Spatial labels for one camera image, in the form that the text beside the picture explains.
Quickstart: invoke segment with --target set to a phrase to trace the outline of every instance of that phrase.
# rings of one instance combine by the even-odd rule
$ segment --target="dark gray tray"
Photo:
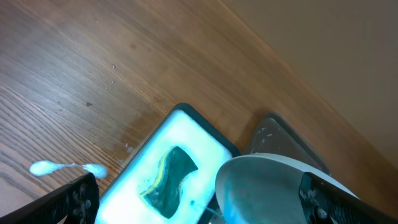
[[[287,156],[330,175],[329,168],[303,139],[276,113],[266,115],[255,128],[243,154],[266,152]]]

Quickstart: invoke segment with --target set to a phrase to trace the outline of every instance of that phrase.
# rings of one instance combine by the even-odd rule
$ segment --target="white liquid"
[[[30,168],[29,172],[37,177],[51,174],[52,172],[62,169],[64,167],[82,167],[84,170],[91,172],[97,178],[105,178],[108,174],[108,170],[106,166],[101,164],[85,164],[85,165],[76,165],[76,164],[59,164],[51,161],[37,161],[34,162]]]

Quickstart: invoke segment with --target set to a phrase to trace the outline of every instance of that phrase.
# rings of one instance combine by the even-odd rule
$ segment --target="black plastic edge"
[[[141,149],[144,149],[147,142],[153,137],[153,135],[158,131],[158,129],[163,125],[163,123],[169,118],[169,116],[175,111],[175,110],[182,110],[184,111],[189,117],[191,117],[196,123],[198,123],[207,133],[209,133],[213,138],[215,138],[219,143],[221,143],[225,148],[227,148],[230,153],[232,154],[232,157],[240,156],[241,153],[239,149],[231,142],[229,141],[225,136],[223,136],[213,125],[211,125],[197,110],[195,110],[191,105],[188,103],[179,103],[173,107],[173,109],[168,113],[168,115],[163,119],[163,121],[158,125],[158,127],[155,129],[154,132],[147,138],[146,142],[142,145],[140,150],[137,152],[137,154],[134,156],[139,156],[139,153]],[[100,197],[100,201],[102,196],[106,195],[108,192],[108,189],[110,189],[113,184],[119,179],[119,177],[122,175],[122,173],[125,171],[126,167],[130,165],[130,163],[133,161],[133,158],[129,161],[129,163],[124,167],[124,169],[119,173],[119,175],[115,178],[115,180],[109,185],[109,187],[104,191],[104,193]],[[214,194],[213,198],[210,200],[208,204],[208,208],[211,208],[213,210],[216,210],[218,208],[218,203],[217,203],[217,198],[216,195]],[[199,224],[205,224],[210,221],[212,218],[213,213],[209,212],[208,210],[205,210],[200,217],[198,223]]]
[[[325,162],[320,156],[293,130],[292,127],[277,113],[271,112],[263,119],[272,118],[276,121],[286,132],[293,138],[293,140],[304,149],[304,151],[322,168],[322,172],[331,176],[329,168],[326,166]]]

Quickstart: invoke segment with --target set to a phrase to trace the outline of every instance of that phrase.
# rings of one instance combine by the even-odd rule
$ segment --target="wooden table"
[[[84,173],[34,177],[41,159],[108,166],[103,192],[126,143],[179,102],[240,149],[276,111],[337,180],[398,217],[398,172],[220,0],[0,1],[0,215]]]

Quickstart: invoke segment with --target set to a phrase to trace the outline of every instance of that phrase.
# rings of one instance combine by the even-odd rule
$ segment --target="green scouring pad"
[[[175,146],[162,156],[154,183],[141,197],[161,215],[171,218],[180,205],[183,179],[197,169],[191,157]]]

